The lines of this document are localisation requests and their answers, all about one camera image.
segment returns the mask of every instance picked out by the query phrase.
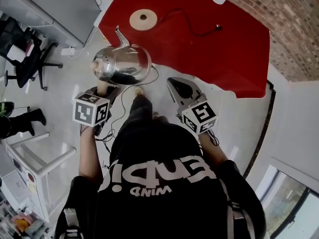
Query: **black sleeve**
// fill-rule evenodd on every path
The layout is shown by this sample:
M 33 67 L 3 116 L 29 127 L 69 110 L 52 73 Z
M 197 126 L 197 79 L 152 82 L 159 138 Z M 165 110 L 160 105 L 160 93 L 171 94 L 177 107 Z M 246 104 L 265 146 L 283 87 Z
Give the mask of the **black sleeve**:
M 97 191 L 98 187 L 83 176 L 77 176 L 72 180 L 68 199 L 56 224 L 55 239 L 59 239 L 68 227 L 63 212 L 65 208 L 75 209 L 80 229 L 86 238 L 85 234 L 89 231 L 90 217 L 94 216 L 96 210 Z
M 246 210 L 252 219 L 256 239 L 263 239 L 266 233 L 266 220 L 263 207 L 254 190 L 240 175 L 236 164 L 227 160 L 215 171 L 217 178 L 225 183 L 229 198 Z

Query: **forearm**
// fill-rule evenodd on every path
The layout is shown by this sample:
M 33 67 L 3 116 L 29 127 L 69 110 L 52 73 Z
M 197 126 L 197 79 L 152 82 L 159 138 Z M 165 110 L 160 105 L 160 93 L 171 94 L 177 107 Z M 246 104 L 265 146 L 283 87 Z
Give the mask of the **forearm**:
M 204 158 L 213 171 L 215 171 L 221 163 L 228 160 L 222 149 L 219 146 L 212 144 L 207 133 L 200 134 L 198 138 L 203 150 Z
M 102 169 L 92 127 L 82 129 L 79 175 L 86 177 L 97 185 L 101 185 L 103 182 Z

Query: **white metal frame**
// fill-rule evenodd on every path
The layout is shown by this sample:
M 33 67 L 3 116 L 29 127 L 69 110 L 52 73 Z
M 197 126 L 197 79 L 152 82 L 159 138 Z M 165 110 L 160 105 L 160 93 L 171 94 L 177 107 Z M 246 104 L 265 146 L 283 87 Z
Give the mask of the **white metal frame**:
M 73 154 L 76 153 L 76 149 L 72 148 L 65 152 L 64 154 L 60 155 L 56 159 L 53 159 L 51 162 L 46 163 L 43 161 L 39 156 L 37 156 L 34 152 L 32 152 L 25 144 L 35 142 L 44 138 L 49 137 L 49 133 L 44 133 L 41 135 L 37 135 L 34 137 L 31 137 L 26 140 L 22 140 L 13 144 L 9 144 L 7 141 L 5 142 L 5 148 L 7 153 L 11 153 L 11 155 L 19 162 L 21 163 L 26 169 L 28 169 L 32 175 L 35 178 L 36 182 L 36 189 L 37 194 L 39 197 L 40 205 L 43 211 L 44 219 L 47 222 L 50 222 L 49 217 L 52 215 L 52 213 L 56 210 L 58 205 L 62 202 L 62 200 L 67 196 L 68 191 L 64 192 L 64 194 L 54 203 L 51 204 L 50 200 L 50 193 L 49 193 L 49 185 L 47 180 L 47 175 L 50 171 L 52 171 L 54 168 L 62 164 L 64 161 L 66 161 L 69 157 L 71 157 Z M 17 148 L 21 147 L 32 159 L 34 159 L 38 164 L 40 164 L 42 167 L 39 170 L 36 170 L 28 161 L 24 159 L 18 152 Z M 43 192 L 43 185 L 41 178 L 45 176 L 46 177 L 46 183 L 47 183 L 47 193 L 48 193 L 48 201 L 50 205 L 50 210 L 47 210 L 46 203 L 45 203 L 45 197 Z

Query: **backpack strap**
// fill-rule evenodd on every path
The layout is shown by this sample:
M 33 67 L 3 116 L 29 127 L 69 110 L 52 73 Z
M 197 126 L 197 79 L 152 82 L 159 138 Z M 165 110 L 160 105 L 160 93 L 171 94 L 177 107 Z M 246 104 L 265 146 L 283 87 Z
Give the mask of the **backpack strap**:
M 249 214 L 240 208 L 238 203 L 232 202 L 230 200 L 225 183 L 221 179 L 219 179 L 219 181 L 227 198 L 227 238 L 234 239 L 235 237 L 234 220 L 245 219 L 250 239 L 255 239 L 254 225 Z

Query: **kettle spout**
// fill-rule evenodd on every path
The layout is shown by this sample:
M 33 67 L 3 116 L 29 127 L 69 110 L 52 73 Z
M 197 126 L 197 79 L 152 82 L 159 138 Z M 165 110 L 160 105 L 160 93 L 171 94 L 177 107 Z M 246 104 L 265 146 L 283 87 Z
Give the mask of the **kettle spout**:
M 116 49 L 120 49 L 120 48 L 127 47 L 127 46 L 131 45 L 130 42 L 126 39 L 126 37 L 120 32 L 119 26 L 117 26 L 115 28 L 115 32 L 116 32 L 116 34 L 121 42 L 120 46 Z

